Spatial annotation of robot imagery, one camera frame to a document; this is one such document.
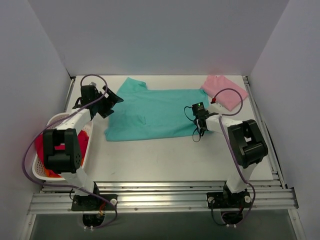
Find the teal t shirt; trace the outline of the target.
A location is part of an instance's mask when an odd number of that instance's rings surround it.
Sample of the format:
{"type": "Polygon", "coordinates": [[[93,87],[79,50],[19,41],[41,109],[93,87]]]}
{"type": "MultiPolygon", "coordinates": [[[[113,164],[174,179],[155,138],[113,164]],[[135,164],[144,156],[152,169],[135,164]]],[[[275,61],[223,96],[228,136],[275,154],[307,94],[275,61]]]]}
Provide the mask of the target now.
{"type": "Polygon", "coordinates": [[[104,132],[109,142],[191,136],[195,125],[186,106],[209,106],[202,89],[150,90],[144,81],[128,77],[116,93],[123,102],[113,107],[104,132]]]}

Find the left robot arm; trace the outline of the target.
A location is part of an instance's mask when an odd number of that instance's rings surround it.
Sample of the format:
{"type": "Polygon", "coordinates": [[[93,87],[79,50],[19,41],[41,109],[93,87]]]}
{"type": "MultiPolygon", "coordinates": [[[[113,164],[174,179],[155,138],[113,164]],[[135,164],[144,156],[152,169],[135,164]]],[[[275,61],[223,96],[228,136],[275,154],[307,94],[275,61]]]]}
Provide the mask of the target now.
{"type": "Polygon", "coordinates": [[[100,206],[101,196],[97,184],[91,180],[81,167],[82,152],[78,135],[84,126],[98,114],[107,118],[117,103],[124,100],[105,85],[104,92],[98,91],[94,84],[80,87],[81,96],[72,112],[61,120],[55,128],[42,133],[43,164],[48,170],[61,175],[90,210],[100,206]]]}

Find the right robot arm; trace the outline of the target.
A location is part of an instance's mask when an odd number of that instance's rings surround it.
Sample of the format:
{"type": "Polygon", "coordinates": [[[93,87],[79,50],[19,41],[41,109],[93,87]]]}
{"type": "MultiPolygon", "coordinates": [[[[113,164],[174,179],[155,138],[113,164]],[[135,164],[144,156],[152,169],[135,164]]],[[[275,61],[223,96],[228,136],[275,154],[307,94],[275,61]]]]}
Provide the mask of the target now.
{"type": "Polygon", "coordinates": [[[268,155],[268,147],[253,119],[234,120],[222,114],[210,113],[202,102],[191,106],[196,131],[203,136],[206,131],[224,136],[236,170],[223,187],[222,200],[227,206],[234,206],[241,199],[249,203],[246,194],[248,181],[253,170],[268,155]]]}

